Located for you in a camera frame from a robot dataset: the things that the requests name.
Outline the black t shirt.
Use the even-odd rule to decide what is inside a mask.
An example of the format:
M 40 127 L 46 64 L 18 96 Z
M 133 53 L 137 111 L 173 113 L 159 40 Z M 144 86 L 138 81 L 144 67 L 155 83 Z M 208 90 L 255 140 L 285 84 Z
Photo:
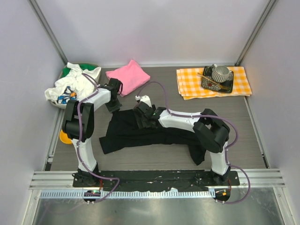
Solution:
M 178 128 L 139 128 L 133 110 L 114 112 L 106 135 L 99 138 L 104 154 L 126 147 L 139 147 L 153 144 L 178 144 L 188 146 L 191 159 L 196 165 L 205 160 L 206 149 L 195 133 Z

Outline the orange checkered cloth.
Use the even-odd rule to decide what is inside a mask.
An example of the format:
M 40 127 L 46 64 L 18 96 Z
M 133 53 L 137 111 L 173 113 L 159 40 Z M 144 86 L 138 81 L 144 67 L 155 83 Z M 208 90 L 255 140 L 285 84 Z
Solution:
M 201 82 L 210 83 L 199 76 L 204 68 L 180 68 L 176 70 L 178 92 L 184 100 L 193 98 L 213 98 L 229 96 L 250 96 L 252 94 L 244 67 L 229 67 L 234 73 L 233 90 L 231 93 L 216 92 L 216 85 L 211 84 L 213 90 L 204 89 Z

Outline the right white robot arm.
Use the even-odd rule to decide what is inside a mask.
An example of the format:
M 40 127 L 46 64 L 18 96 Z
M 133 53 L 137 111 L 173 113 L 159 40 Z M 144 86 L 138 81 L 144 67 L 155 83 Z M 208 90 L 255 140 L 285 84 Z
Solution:
M 229 180 L 231 167 L 226 161 L 230 128 L 210 109 L 183 113 L 165 107 L 149 106 L 139 102 L 133 112 L 141 128 L 176 128 L 194 133 L 201 146 L 210 153 L 211 175 L 217 184 Z

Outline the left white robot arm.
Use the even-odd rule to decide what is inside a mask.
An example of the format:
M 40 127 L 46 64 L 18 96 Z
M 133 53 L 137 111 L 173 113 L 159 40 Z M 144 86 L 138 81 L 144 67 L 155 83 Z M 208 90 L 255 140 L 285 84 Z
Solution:
M 123 84 L 118 79 L 111 79 L 108 84 L 96 85 L 94 92 L 82 100 L 69 100 L 66 106 L 62 131 L 75 148 L 78 169 L 73 173 L 73 186 L 95 187 L 100 183 L 98 163 L 92 150 L 91 137 L 94 132 L 94 112 L 105 105 L 108 112 L 120 110 L 122 104 L 118 95 Z

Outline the pink folded towel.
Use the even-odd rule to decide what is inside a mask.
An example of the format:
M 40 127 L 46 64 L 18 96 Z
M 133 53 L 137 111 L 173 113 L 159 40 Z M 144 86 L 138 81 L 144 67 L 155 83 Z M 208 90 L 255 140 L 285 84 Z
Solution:
M 118 79 L 123 84 L 121 96 L 124 97 L 137 88 L 143 86 L 150 80 L 150 76 L 143 71 L 135 60 L 131 60 L 127 65 L 113 71 L 106 72 L 107 78 Z

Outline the green t shirt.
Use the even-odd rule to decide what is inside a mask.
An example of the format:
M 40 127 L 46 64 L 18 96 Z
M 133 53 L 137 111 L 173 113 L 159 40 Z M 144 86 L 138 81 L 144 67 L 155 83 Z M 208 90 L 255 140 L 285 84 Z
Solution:
M 79 63 L 79 67 L 82 69 L 82 70 L 89 70 L 89 71 L 92 71 L 94 70 L 95 68 L 97 68 L 98 66 L 97 65 L 94 65 L 94 64 L 88 64 L 88 63 Z M 65 76 L 67 76 L 70 72 L 70 68 L 68 67 L 65 67 L 63 68 L 62 72 L 61 72 L 61 75 L 60 75 L 60 78 L 63 78 Z

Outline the orange plastic bowl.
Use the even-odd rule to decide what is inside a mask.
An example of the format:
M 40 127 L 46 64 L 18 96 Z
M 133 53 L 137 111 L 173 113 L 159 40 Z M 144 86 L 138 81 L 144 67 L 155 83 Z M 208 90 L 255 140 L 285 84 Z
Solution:
M 66 133 L 64 133 L 63 130 L 60 131 L 59 138 L 60 138 L 60 141 L 64 144 L 72 144 L 71 139 L 68 138 L 68 135 Z

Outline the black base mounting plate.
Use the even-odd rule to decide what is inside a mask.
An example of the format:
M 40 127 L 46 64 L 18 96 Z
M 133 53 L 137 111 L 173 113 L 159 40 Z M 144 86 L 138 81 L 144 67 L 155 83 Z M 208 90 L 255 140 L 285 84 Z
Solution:
M 239 186 L 236 171 L 230 171 L 225 180 L 206 170 L 102 171 L 97 178 L 88 172 L 72 173 L 75 188 L 103 188 L 110 191 L 117 185 L 119 192 L 163 192 L 172 188 L 180 192 L 202 191 L 212 186 Z

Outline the black floral square plate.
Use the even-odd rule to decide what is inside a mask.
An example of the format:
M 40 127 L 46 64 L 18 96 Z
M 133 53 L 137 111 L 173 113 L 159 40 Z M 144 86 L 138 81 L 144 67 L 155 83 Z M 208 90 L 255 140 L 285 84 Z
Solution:
M 234 72 L 226 66 L 205 66 L 201 77 L 201 87 L 207 90 L 232 93 Z

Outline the gold chopstick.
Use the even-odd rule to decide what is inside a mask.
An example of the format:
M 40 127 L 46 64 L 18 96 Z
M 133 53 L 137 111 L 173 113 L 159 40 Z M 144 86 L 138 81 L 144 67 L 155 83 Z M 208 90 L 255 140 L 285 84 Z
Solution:
M 211 83 L 214 83 L 214 84 L 217 85 L 220 89 L 229 90 L 229 87 L 223 86 L 223 85 L 221 85 L 221 84 L 219 84 L 219 83 L 217 83 L 217 82 L 215 82 L 215 81 L 209 79 L 208 77 L 206 77 L 206 76 L 204 76 L 204 75 L 202 75 L 202 74 L 200 74 L 200 73 L 197 73 L 197 75 L 200 76 L 200 77 L 202 77 L 202 78 L 204 78 L 204 79 L 207 79 L 207 80 L 210 81 Z

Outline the grey striped ceramic cup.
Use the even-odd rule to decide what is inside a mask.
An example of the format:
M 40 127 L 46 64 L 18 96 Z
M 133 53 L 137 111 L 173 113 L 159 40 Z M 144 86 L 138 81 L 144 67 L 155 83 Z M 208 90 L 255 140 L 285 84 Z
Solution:
M 218 66 L 217 64 L 213 64 L 211 66 L 211 70 L 211 76 L 215 82 L 223 83 L 232 79 L 232 73 L 226 66 Z

